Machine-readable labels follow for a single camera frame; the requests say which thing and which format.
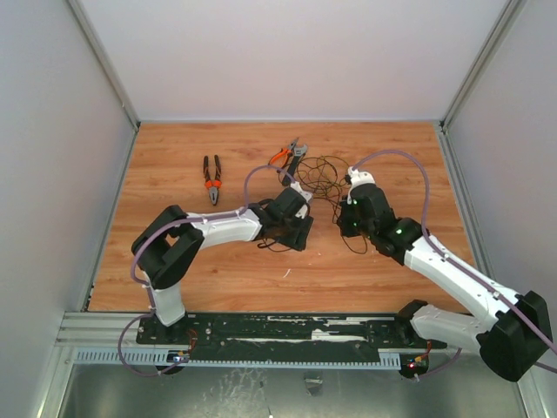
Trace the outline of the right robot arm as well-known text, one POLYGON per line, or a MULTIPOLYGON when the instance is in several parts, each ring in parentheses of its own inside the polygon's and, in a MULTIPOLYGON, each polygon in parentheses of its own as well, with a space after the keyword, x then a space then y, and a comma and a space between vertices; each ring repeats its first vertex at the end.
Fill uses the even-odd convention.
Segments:
POLYGON ((337 224, 342 236, 369 239, 378 253, 421 274, 456 299, 465 314, 415 300, 399 311, 397 341, 414 347, 438 340, 477 354, 499 377, 516 382, 553 341, 546 301, 490 279, 448 251, 411 218, 400 218, 367 172, 347 176, 337 224))

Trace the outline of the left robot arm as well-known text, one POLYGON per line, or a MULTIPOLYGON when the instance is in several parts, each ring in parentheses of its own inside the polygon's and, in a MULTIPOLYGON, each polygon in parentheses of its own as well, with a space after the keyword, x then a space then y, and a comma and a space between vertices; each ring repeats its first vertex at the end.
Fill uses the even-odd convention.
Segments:
POLYGON ((202 250, 232 242, 270 240, 303 251, 312 227, 312 194, 295 182, 274 199, 234 211, 200 214, 165 208, 133 242, 131 277, 147 291, 157 333, 180 342, 187 332, 180 281, 202 250))

